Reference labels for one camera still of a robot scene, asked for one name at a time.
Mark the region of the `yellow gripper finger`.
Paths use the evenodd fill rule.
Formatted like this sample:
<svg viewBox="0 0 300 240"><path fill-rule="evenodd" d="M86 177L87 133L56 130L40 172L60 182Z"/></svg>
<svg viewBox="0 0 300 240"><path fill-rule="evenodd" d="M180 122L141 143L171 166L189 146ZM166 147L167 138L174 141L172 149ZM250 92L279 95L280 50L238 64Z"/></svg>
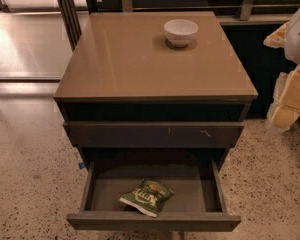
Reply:
<svg viewBox="0 0 300 240"><path fill-rule="evenodd" d="M289 130L300 116L300 65L290 73L281 72L269 108L271 127Z"/></svg>
<svg viewBox="0 0 300 240"><path fill-rule="evenodd" d="M284 48L287 27L288 23L282 24L264 39L263 44L270 48Z"/></svg>

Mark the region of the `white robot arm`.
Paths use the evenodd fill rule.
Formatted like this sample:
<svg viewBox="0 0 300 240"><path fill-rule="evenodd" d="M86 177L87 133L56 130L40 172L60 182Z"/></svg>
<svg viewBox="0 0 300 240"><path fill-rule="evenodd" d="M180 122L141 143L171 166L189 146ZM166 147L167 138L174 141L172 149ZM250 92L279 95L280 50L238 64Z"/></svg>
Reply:
<svg viewBox="0 0 300 240"><path fill-rule="evenodd" d="M290 73L279 74L267 113L267 128L283 133L300 117L300 8L288 22L268 35L263 44L283 48L285 58L296 64Z"/></svg>

